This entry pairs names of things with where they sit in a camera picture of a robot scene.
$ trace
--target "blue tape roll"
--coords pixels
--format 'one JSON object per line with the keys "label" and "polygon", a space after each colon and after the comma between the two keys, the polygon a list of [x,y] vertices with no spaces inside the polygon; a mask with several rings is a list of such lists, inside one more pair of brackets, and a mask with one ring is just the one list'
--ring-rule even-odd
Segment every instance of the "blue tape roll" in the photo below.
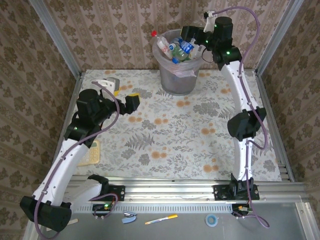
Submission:
{"label": "blue tape roll", "polygon": [[211,228],[215,227],[218,224],[218,218],[213,214],[208,214],[205,217],[205,223]]}

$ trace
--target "floral tablecloth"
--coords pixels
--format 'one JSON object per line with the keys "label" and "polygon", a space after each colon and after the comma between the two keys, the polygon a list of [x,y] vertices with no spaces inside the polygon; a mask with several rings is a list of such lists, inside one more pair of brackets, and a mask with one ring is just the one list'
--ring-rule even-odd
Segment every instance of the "floral tablecloth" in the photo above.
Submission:
{"label": "floral tablecloth", "polygon": [[[246,70],[245,75],[262,106],[253,70]],[[141,103],[136,112],[120,116],[112,129],[96,138],[100,163],[77,167],[76,175],[230,179],[235,151],[227,122],[235,115],[235,105],[220,71],[201,70],[195,89],[187,96],[166,93],[158,70],[87,70],[82,90],[106,77],[120,79],[118,99],[140,93]],[[256,181],[281,181],[269,131],[268,135],[267,150],[252,149],[253,177]],[[263,139],[259,131],[255,140],[262,145]]]}

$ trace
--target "translucent plastic bin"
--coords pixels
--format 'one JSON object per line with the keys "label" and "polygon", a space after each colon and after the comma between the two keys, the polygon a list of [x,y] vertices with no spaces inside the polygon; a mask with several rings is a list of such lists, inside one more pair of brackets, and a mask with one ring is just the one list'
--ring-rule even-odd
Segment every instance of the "translucent plastic bin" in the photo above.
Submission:
{"label": "translucent plastic bin", "polygon": [[[168,42],[180,37],[181,29],[166,31],[162,34]],[[199,68],[203,64],[201,57],[178,64],[169,60],[154,41],[152,53],[159,63],[161,85],[167,93],[183,96],[192,92],[196,86]]]}

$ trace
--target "red bottle cap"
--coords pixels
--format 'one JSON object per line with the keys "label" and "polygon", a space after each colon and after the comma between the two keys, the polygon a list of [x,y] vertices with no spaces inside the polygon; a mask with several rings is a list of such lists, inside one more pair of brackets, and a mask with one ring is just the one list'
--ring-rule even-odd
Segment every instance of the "red bottle cap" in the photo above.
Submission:
{"label": "red bottle cap", "polygon": [[155,30],[154,30],[154,31],[152,31],[152,32],[151,32],[151,36],[152,36],[152,37],[157,36],[157,31],[155,31]]}

